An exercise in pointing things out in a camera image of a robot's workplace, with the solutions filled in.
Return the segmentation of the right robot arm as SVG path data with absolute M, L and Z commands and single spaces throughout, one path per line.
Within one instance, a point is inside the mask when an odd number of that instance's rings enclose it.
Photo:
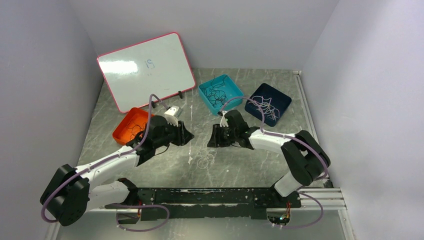
M 315 138 L 306 130 L 295 134 L 265 131 L 248 126 L 238 110 L 223 111 L 219 123 L 212 126 L 209 148 L 223 148 L 238 143 L 250 150 L 266 150 L 283 155 L 288 173 L 273 184 L 270 202 L 282 207 L 289 195 L 314 181 L 325 178 L 331 161 Z

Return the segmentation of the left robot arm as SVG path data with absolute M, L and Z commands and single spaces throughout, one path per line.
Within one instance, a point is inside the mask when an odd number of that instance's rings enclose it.
M 131 181 L 121 178 L 111 184 L 104 182 L 153 158 L 158 148 L 184 146 L 194 137 L 183 121 L 173 124 L 168 117 L 152 116 L 145 129 L 117 151 L 85 165 L 60 166 L 41 195 L 42 219 L 66 227 L 97 207 L 109 204 L 134 207 L 139 194 Z

